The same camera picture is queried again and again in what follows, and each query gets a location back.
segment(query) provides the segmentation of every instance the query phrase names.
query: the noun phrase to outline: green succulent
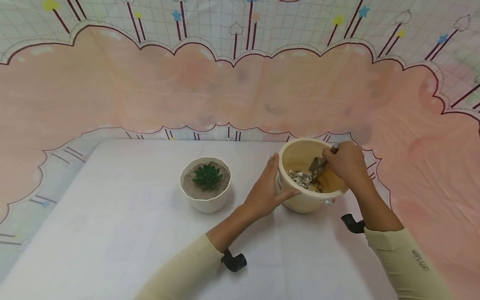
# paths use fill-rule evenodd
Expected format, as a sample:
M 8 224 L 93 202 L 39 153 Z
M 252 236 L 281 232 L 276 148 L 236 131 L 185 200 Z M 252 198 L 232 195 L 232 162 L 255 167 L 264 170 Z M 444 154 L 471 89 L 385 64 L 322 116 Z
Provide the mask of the green succulent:
M 195 178 L 193 182 L 200 186 L 202 191 L 214 190 L 218 187 L 223 175 L 220 174 L 220 168 L 215 168 L 213 165 L 208 164 L 203 167 L 198 167 L 195 171 Z

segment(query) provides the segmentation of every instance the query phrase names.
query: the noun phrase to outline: white table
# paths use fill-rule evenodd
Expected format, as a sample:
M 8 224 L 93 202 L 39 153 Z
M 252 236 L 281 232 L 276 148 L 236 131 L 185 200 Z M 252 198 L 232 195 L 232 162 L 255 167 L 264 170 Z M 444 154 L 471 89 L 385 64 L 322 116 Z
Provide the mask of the white table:
M 132 299 L 169 257 L 245 199 L 282 143 L 104 140 L 0 287 L 0 299 Z M 206 215 L 181 198 L 178 176 L 199 156 L 232 171 L 235 199 Z M 248 265 L 222 267 L 196 299 L 395 299 L 363 235 L 340 217 L 349 192 L 310 215 L 280 206 L 230 247 Z

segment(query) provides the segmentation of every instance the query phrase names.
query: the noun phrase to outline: left hand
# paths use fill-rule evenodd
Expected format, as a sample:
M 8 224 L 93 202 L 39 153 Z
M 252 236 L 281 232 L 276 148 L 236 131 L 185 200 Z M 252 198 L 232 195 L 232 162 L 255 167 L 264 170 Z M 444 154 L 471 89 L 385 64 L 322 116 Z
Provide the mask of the left hand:
M 260 178 L 253 185 L 252 190 L 242 205 L 245 210 L 256 219 L 271 214 L 277 206 L 285 200 L 298 195 L 299 190 L 284 191 L 276 195 L 276 174 L 278 172 L 278 153 L 273 154 L 267 162 Z

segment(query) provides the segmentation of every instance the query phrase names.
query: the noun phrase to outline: sleeve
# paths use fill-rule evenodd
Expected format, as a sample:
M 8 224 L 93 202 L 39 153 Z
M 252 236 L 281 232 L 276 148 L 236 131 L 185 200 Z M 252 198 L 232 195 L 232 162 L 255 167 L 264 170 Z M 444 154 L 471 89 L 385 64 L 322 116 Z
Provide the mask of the sleeve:
M 135 300 L 178 300 L 200 279 L 215 273 L 220 253 L 205 234 L 175 255 L 140 290 Z
M 365 236 L 382 263 L 398 299 L 452 299 L 445 283 L 406 228 L 387 232 L 365 228 Z

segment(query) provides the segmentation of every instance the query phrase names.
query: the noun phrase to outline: pebble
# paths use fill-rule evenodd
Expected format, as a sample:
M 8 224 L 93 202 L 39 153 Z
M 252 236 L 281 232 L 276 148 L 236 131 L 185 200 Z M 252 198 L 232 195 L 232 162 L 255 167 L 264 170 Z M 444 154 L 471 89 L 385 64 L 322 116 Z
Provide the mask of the pebble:
M 315 181 L 312 181 L 311 172 L 302 172 L 297 170 L 288 170 L 287 174 L 296 184 L 312 192 L 322 192 L 322 185 Z

